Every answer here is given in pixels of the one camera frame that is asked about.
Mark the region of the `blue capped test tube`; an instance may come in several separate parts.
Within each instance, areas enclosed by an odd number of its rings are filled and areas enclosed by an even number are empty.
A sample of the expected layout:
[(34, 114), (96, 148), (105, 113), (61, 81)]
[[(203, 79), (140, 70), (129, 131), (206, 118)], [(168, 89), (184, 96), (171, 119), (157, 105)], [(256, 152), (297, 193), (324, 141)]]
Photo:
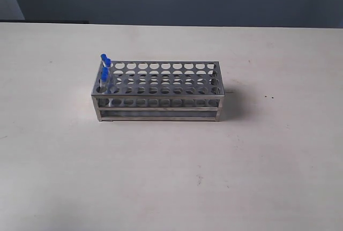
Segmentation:
[(107, 67), (103, 67), (102, 68), (102, 74), (101, 74), (101, 76), (103, 77), (107, 77), (109, 75), (109, 70), (108, 70), (108, 68)]
[(107, 55), (106, 54), (101, 54), (100, 58), (101, 58), (101, 61), (102, 61), (102, 65), (106, 66)]
[(109, 75), (107, 76), (107, 80), (110, 81), (111, 79), (111, 60), (109, 58), (106, 59), (106, 66), (109, 70)]
[(103, 72), (100, 78), (99, 92), (100, 93), (105, 92), (107, 90), (107, 86), (108, 86), (108, 73)]

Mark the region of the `stainless steel test tube rack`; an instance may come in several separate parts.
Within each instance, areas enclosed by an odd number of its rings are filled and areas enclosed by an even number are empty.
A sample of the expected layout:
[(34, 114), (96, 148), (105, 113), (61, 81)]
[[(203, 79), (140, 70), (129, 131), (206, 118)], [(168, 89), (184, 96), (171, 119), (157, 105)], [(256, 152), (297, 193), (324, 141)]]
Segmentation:
[(218, 61), (113, 61), (91, 98), (98, 121), (218, 121), (225, 89)]

